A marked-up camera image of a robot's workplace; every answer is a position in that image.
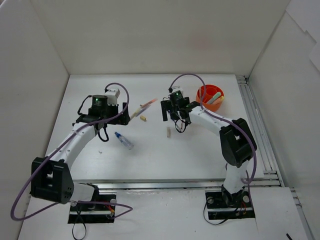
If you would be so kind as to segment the yellow beige pen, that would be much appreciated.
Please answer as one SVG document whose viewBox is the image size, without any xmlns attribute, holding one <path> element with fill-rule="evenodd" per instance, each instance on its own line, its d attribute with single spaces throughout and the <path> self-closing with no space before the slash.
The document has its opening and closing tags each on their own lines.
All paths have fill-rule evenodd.
<svg viewBox="0 0 320 240">
<path fill-rule="evenodd" d="M 130 119 L 132 120 L 133 118 L 139 116 L 142 112 L 144 112 L 146 109 L 148 108 L 148 106 L 145 107 L 139 107 L 131 116 Z"/>
</svg>

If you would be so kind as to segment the pink capped pen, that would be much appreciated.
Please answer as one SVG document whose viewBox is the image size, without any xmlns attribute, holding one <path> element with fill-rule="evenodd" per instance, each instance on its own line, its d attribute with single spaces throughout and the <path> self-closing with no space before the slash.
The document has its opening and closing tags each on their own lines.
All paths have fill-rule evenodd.
<svg viewBox="0 0 320 240">
<path fill-rule="evenodd" d="M 156 102 L 157 100 L 158 100 L 157 98 L 154 98 L 154 99 L 152 99 L 152 100 L 150 100 L 150 101 L 148 101 L 148 102 L 146 102 L 146 103 L 144 103 L 144 104 L 141 104 L 140 107 L 144 108 L 144 107 L 146 107 L 146 106 L 148 106 L 148 105 L 153 104 L 153 103 Z"/>
</svg>

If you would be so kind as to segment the green highlighter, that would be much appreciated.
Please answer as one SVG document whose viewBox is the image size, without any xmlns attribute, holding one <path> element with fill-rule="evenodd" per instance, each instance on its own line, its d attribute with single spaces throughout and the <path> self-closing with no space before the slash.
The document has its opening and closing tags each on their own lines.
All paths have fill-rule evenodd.
<svg viewBox="0 0 320 240">
<path fill-rule="evenodd" d="M 222 93 L 221 92 L 217 92 L 211 99 L 213 101 L 215 101 L 216 99 L 220 98 L 222 96 Z"/>
</svg>

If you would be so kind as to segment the red gel pen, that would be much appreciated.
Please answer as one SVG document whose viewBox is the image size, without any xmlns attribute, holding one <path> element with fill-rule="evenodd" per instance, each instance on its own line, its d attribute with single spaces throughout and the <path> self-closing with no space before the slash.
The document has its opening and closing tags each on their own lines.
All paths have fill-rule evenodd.
<svg viewBox="0 0 320 240">
<path fill-rule="evenodd" d="M 184 122 L 183 122 L 183 121 L 181 121 L 181 122 L 178 124 L 178 129 L 179 129 L 180 132 L 183 131 L 183 129 L 184 129 Z"/>
</svg>

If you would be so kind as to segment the grey green pen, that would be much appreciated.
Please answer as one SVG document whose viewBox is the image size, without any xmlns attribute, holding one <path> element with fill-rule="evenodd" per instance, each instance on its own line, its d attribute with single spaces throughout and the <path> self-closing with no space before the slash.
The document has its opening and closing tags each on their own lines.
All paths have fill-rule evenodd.
<svg viewBox="0 0 320 240">
<path fill-rule="evenodd" d="M 207 104 L 213 104 L 215 101 L 217 100 L 217 98 L 211 98 Z"/>
</svg>

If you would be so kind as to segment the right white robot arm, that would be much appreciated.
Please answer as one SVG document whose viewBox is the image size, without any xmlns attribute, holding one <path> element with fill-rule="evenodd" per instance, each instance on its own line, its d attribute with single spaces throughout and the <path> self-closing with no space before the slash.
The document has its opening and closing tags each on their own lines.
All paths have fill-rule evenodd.
<svg viewBox="0 0 320 240">
<path fill-rule="evenodd" d="M 197 101 L 183 96 L 180 88 L 169 89 L 161 102 L 163 121 L 172 120 L 179 133 L 190 124 L 198 124 L 216 134 L 226 161 L 226 177 L 221 186 L 221 200 L 234 206 L 242 200 L 244 187 L 257 171 L 257 144 L 245 119 L 229 119 L 214 113 Z"/>
</svg>

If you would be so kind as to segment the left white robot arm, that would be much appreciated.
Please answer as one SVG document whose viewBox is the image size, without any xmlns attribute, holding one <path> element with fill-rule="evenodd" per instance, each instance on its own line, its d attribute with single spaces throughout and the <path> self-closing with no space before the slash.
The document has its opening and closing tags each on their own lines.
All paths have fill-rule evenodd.
<svg viewBox="0 0 320 240">
<path fill-rule="evenodd" d="M 119 111 L 119 105 L 112 103 L 107 95 L 93 95 L 91 98 L 88 112 L 78 113 L 79 117 L 64 142 L 48 156 L 33 160 L 32 197 L 59 204 L 82 202 L 89 210 L 99 206 L 98 188 L 91 184 L 75 183 L 71 175 L 72 165 L 85 146 L 99 136 L 100 130 L 106 130 L 108 125 L 126 126 L 130 117 L 126 102 Z"/>
</svg>

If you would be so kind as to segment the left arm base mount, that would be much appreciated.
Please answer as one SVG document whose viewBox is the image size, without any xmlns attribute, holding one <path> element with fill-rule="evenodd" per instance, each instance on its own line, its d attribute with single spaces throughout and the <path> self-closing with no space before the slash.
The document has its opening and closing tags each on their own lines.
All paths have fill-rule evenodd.
<svg viewBox="0 0 320 240">
<path fill-rule="evenodd" d="M 115 205 L 77 203 L 70 206 L 68 224 L 109 224 L 114 223 Z"/>
</svg>

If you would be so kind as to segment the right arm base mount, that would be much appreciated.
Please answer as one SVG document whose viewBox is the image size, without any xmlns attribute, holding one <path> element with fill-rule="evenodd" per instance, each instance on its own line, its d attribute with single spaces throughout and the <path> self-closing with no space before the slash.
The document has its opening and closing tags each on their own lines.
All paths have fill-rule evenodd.
<svg viewBox="0 0 320 240">
<path fill-rule="evenodd" d="M 253 203 L 248 191 L 244 191 L 235 203 L 226 203 L 218 191 L 205 193 L 204 216 L 209 221 L 226 222 L 236 219 L 254 219 L 256 217 Z"/>
</svg>

